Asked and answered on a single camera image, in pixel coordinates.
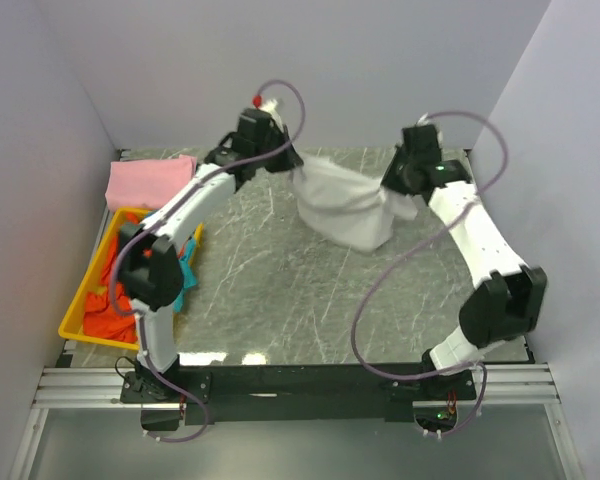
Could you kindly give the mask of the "white t shirt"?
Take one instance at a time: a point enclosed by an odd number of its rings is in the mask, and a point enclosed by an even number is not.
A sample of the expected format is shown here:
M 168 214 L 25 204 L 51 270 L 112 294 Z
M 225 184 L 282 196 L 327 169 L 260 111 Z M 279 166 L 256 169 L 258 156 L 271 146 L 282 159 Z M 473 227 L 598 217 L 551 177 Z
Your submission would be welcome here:
M 289 175 L 289 189 L 301 220 L 329 241 L 369 253 L 393 236 L 396 219 L 412 221 L 417 207 L 408 197 L 366 176 L 332 162 L 306 155 Z

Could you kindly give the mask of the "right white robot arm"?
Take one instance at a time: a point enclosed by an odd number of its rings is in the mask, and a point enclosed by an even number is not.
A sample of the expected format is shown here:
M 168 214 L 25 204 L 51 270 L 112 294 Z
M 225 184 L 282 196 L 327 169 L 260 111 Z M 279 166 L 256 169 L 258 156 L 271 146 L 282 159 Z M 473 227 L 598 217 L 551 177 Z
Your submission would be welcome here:
M 528 266 L 501 235 L 464 165 L 443 158 L 440 138 L 433 124 L 404 128 L 381 181 L 391 192 L 422 198 L 449 228 L 474 286 L 459 310 L 458 326 L 429 351 L 433 365 L 419 374 L 420 390 L 432 399 L 453 388 L 449 368 L 533 331 L 547 287 L 544 270 Z

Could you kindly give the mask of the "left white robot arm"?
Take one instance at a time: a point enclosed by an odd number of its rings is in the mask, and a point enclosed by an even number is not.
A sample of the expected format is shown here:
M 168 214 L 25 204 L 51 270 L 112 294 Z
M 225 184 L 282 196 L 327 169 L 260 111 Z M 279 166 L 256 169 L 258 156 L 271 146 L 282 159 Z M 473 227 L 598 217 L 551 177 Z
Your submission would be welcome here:
M 302 165 L 278 109 L 277 100 L 268 100 L 243 110 L 236 130 L 208 153 L 183 189 L 142 223 L 119 230 L 112 279 L 130 299 L 125 313 L 135 317 L 138 361 L 152 369 L 144 389 L 156 401 L 173 399 L 180 388 L 178 374 L 170 370 L 179 357 L 173 334 L 174 304 L 184 287 L 179 252 L 258 170 L 288 172 Z

